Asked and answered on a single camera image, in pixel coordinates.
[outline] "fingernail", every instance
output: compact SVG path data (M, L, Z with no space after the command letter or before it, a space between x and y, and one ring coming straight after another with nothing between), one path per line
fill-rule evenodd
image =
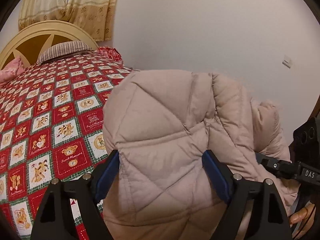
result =
M299 220L299 214L293 214L291 217L290 217L290 221L292 224L295 224L296 222L298 222Z

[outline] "bedspread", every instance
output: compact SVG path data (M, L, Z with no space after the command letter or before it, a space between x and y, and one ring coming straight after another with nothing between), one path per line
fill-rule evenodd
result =
M108 156L102 107L130 72L88 52L32 66L1 90L0 208L21 238L30 237L53 178L78 179ZM77 201L70 203L80 239L87 239Z

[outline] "wooden headboard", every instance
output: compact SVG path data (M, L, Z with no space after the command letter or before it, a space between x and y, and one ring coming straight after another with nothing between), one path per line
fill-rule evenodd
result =
M5 46L0 54L0 70L18 56L25 67L30 67L46 49L66 41L82 41L93 50L98 48L88 33L71 23L56 20L39 22L20 31Z

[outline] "curtain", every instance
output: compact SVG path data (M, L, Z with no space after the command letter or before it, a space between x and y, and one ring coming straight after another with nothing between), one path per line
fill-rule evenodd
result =
M94 38L112 38L116 0L23 0L19 29L41 21L61 20L73 23Z

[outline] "wall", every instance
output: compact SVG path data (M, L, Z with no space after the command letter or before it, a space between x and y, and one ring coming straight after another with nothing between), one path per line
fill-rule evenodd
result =
M17 32L16 8L0 50ZM320 92L320 25L303 0L118 0L112 42L126 65L225 73L280 109L288 142ZM294 61L288 69L284 55Z

